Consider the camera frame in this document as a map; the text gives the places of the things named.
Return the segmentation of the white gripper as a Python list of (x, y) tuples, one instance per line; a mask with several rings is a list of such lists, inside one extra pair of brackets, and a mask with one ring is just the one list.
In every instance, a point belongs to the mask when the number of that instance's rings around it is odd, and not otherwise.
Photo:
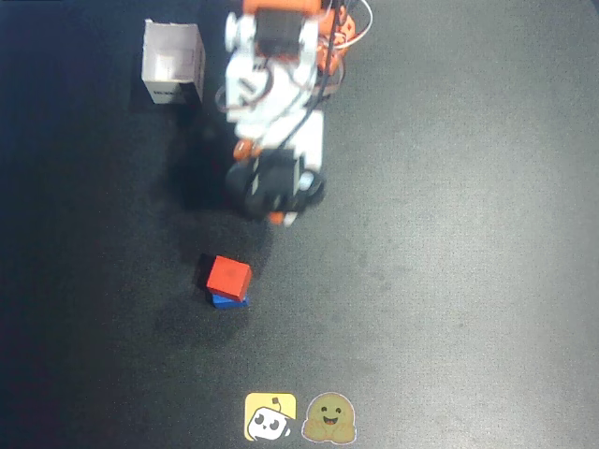
[[(305, 110), (292, 112), (272, 124), (266, 122), (250, 123), (239, 121), (235, 125), (235, 134), (241, 138), (233, 149), (236, 162), (250, 157), (258, 157), (263, 149), (274, 150), (291, 133), (292, 129), (304, 117)], [(304, 166), (319, 172), (323, 162), (324, 114), (321, 110), (314, 111), (304, 125), (285, 144), (295, 156), (304, 157)], [(270, 212), (267, 218), (273, 225), (291, 226), (299, 214), (297, 212)]]

